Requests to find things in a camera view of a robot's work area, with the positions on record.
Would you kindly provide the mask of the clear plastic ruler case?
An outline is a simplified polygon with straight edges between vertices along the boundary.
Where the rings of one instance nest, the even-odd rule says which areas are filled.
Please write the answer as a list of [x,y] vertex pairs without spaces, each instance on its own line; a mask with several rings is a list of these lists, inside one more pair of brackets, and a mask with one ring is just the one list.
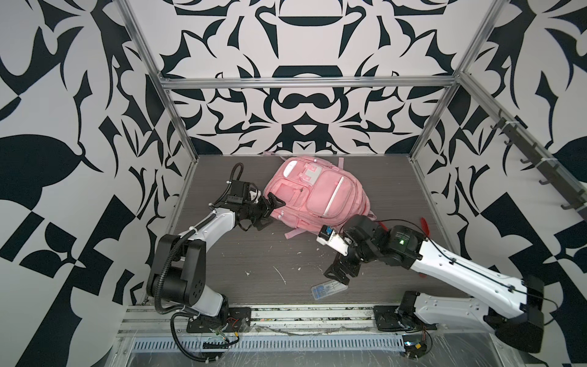
[[337,293],[346,291],[348,286],[336,280],[326,281],[322,284],[315,285],[311,288],[311,294],[315,301],[336,295]]

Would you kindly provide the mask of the pink school backpack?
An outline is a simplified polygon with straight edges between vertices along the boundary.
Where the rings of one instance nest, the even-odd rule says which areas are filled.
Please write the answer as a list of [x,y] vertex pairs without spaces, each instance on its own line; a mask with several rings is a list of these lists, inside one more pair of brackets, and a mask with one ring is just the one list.
[[323,226],[342,229],[354,215],[375,220],[371,203],[359,180],[344,169],[345,160],[336,164],[322,158],[297,156],[279,167],[264,189],[284,206],[271,217],[291,228],[286,239],[308,232],[318,234]]

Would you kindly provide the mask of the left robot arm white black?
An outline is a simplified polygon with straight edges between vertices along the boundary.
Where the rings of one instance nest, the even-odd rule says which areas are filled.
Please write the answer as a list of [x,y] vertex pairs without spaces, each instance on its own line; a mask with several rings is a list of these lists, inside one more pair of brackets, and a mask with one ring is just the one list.
[[157,244],[146,291],[159,314],[178,312],[220,324],[229,317],[225,295],[206,285],[207,251],[235,228],[263,230],[274,209],[285,205],[273,194],[267,197],[254,183],[241,179],[244,165],[233,166],[223,194],[209,205],[210,213],[180,235],[164,235]]

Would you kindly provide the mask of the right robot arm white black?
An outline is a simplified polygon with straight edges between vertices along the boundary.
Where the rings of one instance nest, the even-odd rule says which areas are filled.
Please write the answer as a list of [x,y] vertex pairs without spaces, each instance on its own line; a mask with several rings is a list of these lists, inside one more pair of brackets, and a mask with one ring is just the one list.
[[503,275],[463,258],[403,221],[388,229],[366,216],[355,215],[341,229],[323,226],[316,240],[336,251],[324,275],[347,285],[363,264],[380,262],[431,276],[465,293],[443,298],[407,291],[392,311],[375,311],[384,332],[423,332],[443,324],[463,330],[487,330],[506,345],[526,353],[541,351],[546,326],[544,283]]

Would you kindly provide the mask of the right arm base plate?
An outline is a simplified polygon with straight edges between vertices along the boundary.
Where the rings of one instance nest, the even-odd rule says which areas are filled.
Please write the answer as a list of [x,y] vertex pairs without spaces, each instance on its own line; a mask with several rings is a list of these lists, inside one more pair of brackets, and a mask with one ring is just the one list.
[[425,324],[412,313],[401,310],[399,306],[374,306],[373,313],[378,331],[416,333],[425,330],[437,330],[435,324]]

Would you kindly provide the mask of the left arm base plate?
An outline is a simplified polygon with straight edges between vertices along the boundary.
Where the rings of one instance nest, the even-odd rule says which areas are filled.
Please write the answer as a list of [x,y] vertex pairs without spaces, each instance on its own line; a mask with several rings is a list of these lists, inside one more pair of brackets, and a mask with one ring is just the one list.
[[187,323],[188,333],[212,333],[214,330],[223,333],[241,333],[250,327],[252,309],[250,307],[229,307],[220,310],[215,316],[191,317]]

